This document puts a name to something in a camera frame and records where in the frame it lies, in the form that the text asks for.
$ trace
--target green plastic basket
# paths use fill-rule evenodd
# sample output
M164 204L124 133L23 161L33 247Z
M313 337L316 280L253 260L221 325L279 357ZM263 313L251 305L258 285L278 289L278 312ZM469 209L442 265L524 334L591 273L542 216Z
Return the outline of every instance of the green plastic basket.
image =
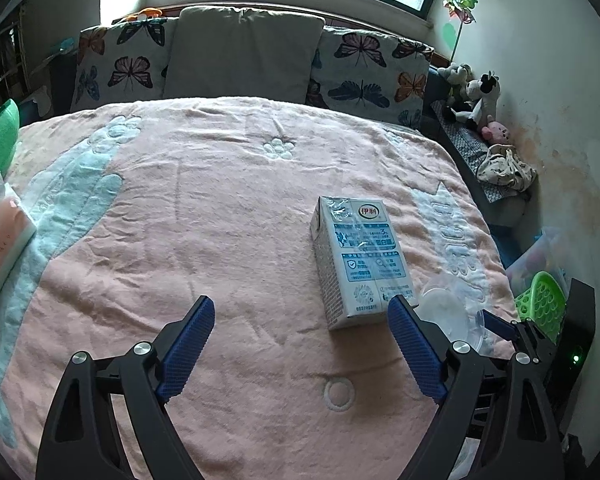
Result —
M566 300L560 285L548 272L538 272L531 287L516 298L520 319L530 317L554 343L560 333Z

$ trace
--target gray cushion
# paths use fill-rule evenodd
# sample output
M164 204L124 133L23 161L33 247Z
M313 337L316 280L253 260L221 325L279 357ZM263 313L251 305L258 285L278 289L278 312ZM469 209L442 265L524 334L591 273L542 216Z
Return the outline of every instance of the gray cushion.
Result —
M324 20L298 12L195 6L180 13L164 98L304 103Z

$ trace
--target stuffed animal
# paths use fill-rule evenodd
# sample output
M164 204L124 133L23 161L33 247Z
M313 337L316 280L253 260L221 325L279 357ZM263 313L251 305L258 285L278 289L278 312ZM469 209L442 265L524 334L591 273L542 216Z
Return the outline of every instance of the stuffed animal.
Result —
M447 121L458 121L476 132L487 125L487 117L496 117L496 102L500 97L500 81L491 72L482 74L480 79L466 84L466 95L475 102L473 110L455 110L449 106L443 108Z
M449 97L446 100L447 106L455 106L455 108L458 108L462 103L468 100L466 96L466 82L471 81L473 77L469 65L451 63L447 68L440 67L438 69L438 74L451 85Z
M162 16L162 11L160 9L155 9L154 7L147 7L146 9L142 9L137 14L130 14L126 18L122 18L122 22L136 22L138 19L140 20L150 20L152 18L160 18Z
M511 144L509 130L498 123L492 115L487 115L487 125L482 127L482 138L489 144Z

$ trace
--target pink blanket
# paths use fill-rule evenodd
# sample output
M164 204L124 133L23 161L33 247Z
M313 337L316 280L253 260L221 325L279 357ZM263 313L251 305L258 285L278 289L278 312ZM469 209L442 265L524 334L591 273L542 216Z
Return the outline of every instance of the pink blanket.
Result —
M447 270L510 319L495 245L450 157L415 132L319 108L181 99L29 126L9 182L22 195L37 172L117 116L140 118L106 169L122 188L46 266L2 382L16 446L0 438L0 450L22 479L34 477L71 355L121 354L206 294L216 327L168 404L205 478L395 480L436 407L385 324L327 331L309 222L319 195L382 199L416 289ZM325 402L331 378L353 386L343 412ZM149 478L128 419L120 426L136 476Z

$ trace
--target milk carton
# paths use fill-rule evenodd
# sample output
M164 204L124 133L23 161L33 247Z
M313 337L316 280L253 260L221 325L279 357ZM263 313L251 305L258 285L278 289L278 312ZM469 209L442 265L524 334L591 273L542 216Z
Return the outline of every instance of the milk carton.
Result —
M381 200L321 196L311 220L315 261L329 330L385 318L413 282Z

